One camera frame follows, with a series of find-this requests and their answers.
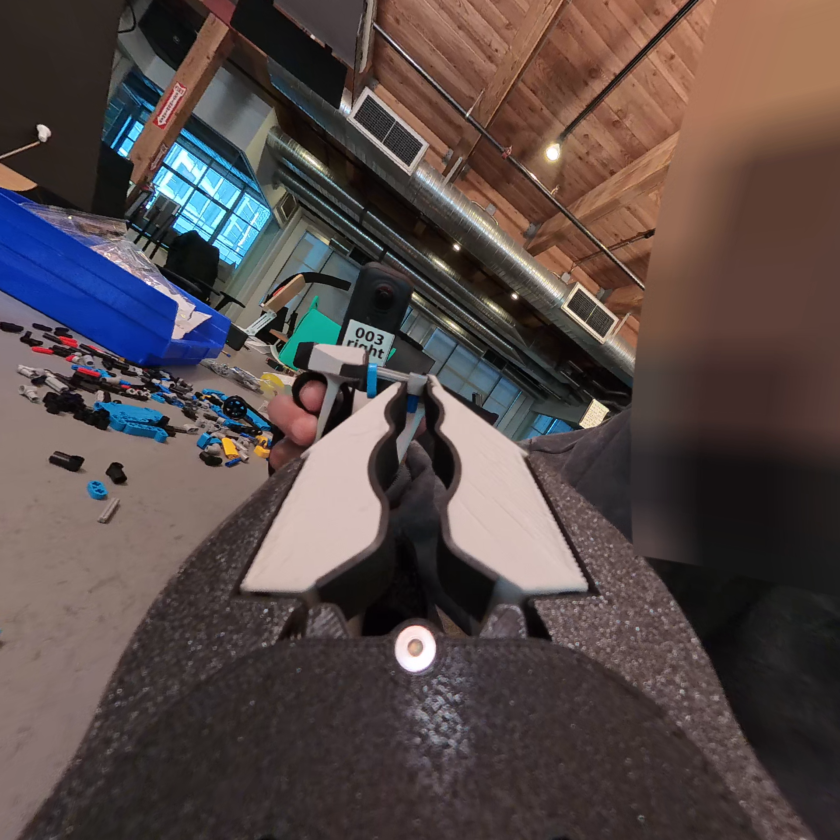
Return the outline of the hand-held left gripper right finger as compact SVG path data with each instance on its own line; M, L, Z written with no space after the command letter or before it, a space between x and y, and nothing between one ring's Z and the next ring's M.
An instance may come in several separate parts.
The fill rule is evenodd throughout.
M426 426L444 486L436 572L471 620L499 604L582 595L589 580L525 452L431 376Z

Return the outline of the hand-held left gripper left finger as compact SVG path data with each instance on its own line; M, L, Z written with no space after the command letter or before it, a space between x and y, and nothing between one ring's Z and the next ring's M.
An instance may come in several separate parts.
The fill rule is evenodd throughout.
M242 593L332 603L348 618L382 596L395 567L385 489L403 429L404 385L394 383L309 449Z

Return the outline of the person's right hand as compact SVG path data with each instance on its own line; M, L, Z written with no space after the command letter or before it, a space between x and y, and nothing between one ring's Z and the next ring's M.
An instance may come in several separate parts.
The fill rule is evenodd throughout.
M301 388L302 406L294 402L290 393L279 394L269 402L267 417L282 432L272 441L268 458L270 476L299 458L314 443L325 393L325 384L310 381Z

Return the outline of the teal plastic object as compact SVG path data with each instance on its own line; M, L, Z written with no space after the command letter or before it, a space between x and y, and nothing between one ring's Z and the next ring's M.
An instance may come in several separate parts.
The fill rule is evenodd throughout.
M295 357L301 343L337 344L340 330L339 323L320 312L319 297L316 296L302 318L296 321L294 330L289 332L280 350L273 350L273 356L277 363L296 370Z

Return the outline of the white vent grille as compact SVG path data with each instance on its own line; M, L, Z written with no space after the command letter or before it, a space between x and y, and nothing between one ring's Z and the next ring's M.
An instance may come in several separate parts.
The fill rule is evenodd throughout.
M372 89L362 91L348 121L407 175L414 174L428 149L428 142Z
M602 305L600 300L579 282L569 287L561 308L600 344L604 344L614 335L620 322L611 310Z

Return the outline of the black office chair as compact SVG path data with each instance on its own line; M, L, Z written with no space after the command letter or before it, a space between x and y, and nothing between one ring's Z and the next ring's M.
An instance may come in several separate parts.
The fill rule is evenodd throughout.
M244 303L225 291L215 289L219 262L218 248L207 242L197 231L190 230L172 240L160 272L168 281L203 303L209 304L213 294L219 295L216 311L228 303L243 308Z

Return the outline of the black ceiling pipe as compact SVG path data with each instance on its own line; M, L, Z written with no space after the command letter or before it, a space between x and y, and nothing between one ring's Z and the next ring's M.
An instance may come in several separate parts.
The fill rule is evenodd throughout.
M637 286L640 290L645 291L646 286L643 281L633 272L631 271L619 258L617 258L614 253L598 238L596 237L593 232L583 224L583 222L575 216L572 211L563 205L554 195L550 192L550 190L542 184L542 182L532 173L529 169L527 169L517 158L513 155L511 147L503 146L496 138L489 132L488 129L483 127L476 119L474 119L470 113L466 109L464 109L457 100L449 94L449 92L425 69L419 64L391 35L389 35L383 27L377 23L373 22L372 28L375 33L381 36L384 39L384 42L395 51L395 53L405 62L407 65L413 69L420 78L422 78L427 84L431 86L432 89L449 105L451 109L453 109L463 121L465 121L468 126L478 132L479 137L483 140L486 140L490 143L490 145L499 153L500 157L507 161L509 165L511 165L521 176L527 179L538 191L539 193L545 197L548 201L551 202L553 207L559 211L560 215L568 222L571 223L572 227L576 229L578 232L583 234L595 247L596 249L603 254L606 258L608 258L616 268L622 271L626 277L633 282L635 286Z

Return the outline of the large window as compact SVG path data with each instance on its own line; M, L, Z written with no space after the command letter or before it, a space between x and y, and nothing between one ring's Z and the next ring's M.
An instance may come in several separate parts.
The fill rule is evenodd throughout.
M122 158L129 157L161 93L130 70L112 95L102 138ZM239 266L270 219L243 152L195 116L164 156L152 190L179 207L173 223L178 234L197 232L231 266Z

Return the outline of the blue panel piece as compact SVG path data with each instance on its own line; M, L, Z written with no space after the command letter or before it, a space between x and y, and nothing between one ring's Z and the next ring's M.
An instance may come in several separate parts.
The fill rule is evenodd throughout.
M161 444L170 437L165 430L168 419L154 409L117 402L95 402L92 409L105 411L109 415L109 427L116 432L152 439Z

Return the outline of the pile of building pieces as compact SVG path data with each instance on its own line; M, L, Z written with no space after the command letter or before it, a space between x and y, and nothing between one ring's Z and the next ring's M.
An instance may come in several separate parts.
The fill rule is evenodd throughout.
M168 419L164 428L170 437L158 444L180 435L194 437L199 460L211 468L233 468L252 457L268 459L274 436L280 437L277 426L239 395L194 386L161 367L131 363L80 341L65 327L6 320L1 327L2 334L42 355L44 362L69 365L67 373L33 363L17 366L25 379L18 387L20 395L42 405L49 415L68 415L98 430L119 433L109 427L105 411L92 409L93 403L151 408Z

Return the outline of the red white sign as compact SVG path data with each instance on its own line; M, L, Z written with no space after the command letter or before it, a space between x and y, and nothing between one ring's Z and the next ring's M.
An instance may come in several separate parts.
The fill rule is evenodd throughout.
M169 121L176 115L181 107L182 100L186 96L188 88L180 81L174 80L170 89L159 102L154 112L154 125L163 130Z

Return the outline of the clear plastic packaging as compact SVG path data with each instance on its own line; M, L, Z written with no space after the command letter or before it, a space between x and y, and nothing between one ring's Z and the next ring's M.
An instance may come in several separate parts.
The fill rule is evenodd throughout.
M27 203L24 208L174 300L181 322L192 316L196 305L189 302L184 290L165 279L149 257L127 239L128 228L123 219L37 203Z

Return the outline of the blue storage bin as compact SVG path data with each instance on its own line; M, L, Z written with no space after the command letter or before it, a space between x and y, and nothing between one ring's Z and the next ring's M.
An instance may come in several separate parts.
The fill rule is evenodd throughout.
M145 366L199 364L221 353L222 313L190 297L205 320L176 338L176 301L31 211L2 190L1 289L9 297Z

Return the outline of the black partition panel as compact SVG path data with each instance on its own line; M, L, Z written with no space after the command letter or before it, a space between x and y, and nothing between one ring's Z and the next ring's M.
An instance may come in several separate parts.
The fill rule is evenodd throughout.
M43 204L120 217L130 164L102 139L124 15L135 2L3 1L1 152L45 144L2 161L2 188Z

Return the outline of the silver ventilation duct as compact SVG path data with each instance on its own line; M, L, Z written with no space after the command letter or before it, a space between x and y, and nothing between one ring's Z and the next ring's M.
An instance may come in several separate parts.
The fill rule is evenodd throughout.
M372 207L336 181L326 164L282 129L275 127L269 130L267 146L278 161L280 173L300 175L305 183L316 188L370 233L382 239L391 238L395 249L413 249L418 256L425 256L424 252L397 236L385 222L375 217ZM524 247L499 228L488 213L459 189L445 183L435 169L421 162L413 175L407 175L366 140L356 155L424 220L459 242L484 270L498 278L510 291L517 292L520 299L541 314L545 321L578 343L594 361L624 383L633 383L635 351L630 344L617 330L608 341L600 344L571 320L561 308L570 286L531 257Z

